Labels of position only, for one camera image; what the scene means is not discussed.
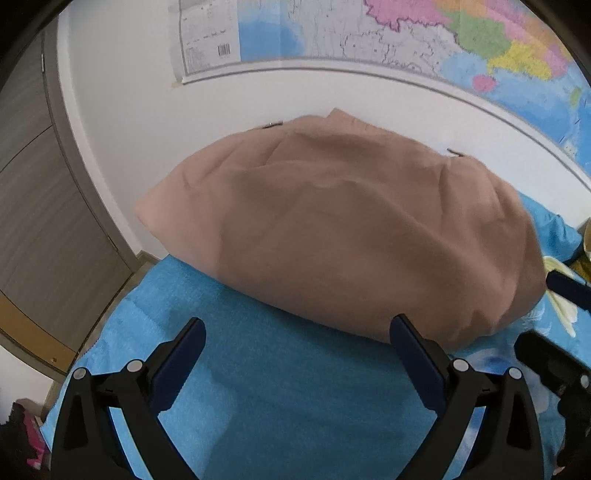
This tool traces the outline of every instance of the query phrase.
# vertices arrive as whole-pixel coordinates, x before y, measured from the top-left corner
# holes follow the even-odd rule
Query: white wall
[[[558,147],[501,108],[445,83],[374,67],[374,76],[274,71],[178,85],[167,3],[75,0],[59,25],[60,77],[74,135],[134,250],[165,254],[133,206],[182,159],[224,135],[334,107],[440,152],[451,147],[475,155],[575,226],[589,217],[591,193],[583,184],[589,181]]]
[[[8,420],[15,400],[26,398],[42,407],[52,383],[0,346],[0,423]]]

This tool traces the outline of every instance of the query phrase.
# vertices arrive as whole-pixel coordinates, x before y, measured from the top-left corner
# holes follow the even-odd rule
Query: pink pillowcase
[[[508,183],[341,111],[219,140],[137,214],[220,282],[381,342],[405,313],[423,336],[463,346],[545,291],[534,227]]]

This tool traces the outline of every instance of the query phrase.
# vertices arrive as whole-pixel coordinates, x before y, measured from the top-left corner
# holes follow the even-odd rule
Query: metal pin
[[[458,157],[465,157],[465,156],[466,156],[466,154],[465,154],[465,153],[458,152],[457,150],[453,150],[453,149],[451,149],[451,148],[448,148],[448,149],[447,149],[447,151],[448,151],[449,153],[453,153],[454,155],[456,155],[456,156],[458,156]]]
[[[279,120],[278,122],[271,122],[269,124],[263,125],[261,128],[265,129],[265,128],[277,127],[279,125],[283,125],[283,120]]]

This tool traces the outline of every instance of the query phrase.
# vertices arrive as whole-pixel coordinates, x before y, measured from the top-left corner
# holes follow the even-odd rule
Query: door
[[[60,345],[80,349],[131,274],[62,155],[35,40],[0,92],[0,299],[57,341],[57,358]],[[19,335],[31,338],[29,330]],[[51,365],[45,350],[31,353]]]

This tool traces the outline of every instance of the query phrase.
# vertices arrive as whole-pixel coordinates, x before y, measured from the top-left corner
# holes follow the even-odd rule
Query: blue towel
[[[562,228],[561,238],[574,237],[572,229],[563,223]],[[538,236],[545,238],[539,231]],[[568,253],[556,235],[547,237],[552,241],[545,253]],[[204,320],[207,344],[173,407],[159,418],[202,480],[392,480],[433,424],[434,414],[421,404],[390,346],[262,304],[173,257],[124,298],[76,367],[93,374],[119,371],[132,358],[147,358],[193,316]],[[544,298],[527,317],[457,355],[477,369],[503,372],[517,364],[517,335],[536,328],[591,364],[584,347],[591,339],[590,320],[580,312],[573,339]],[[532,372],[524,372],[549,478],[564,422],[557,399]],[[64,392],[65,387],[42,428],[48,445]],[[113,417],[135,475],[150,479],[121,412],[114,410]],[[481,419],[478,411],[447,478],[460,473]]]
[[[534,221],[543,255],[566,262],[582,245],[583,237],[574,228],[564,223],[560,215],[549,211],[527,195],[519,194],[521,203],[529,211]]]

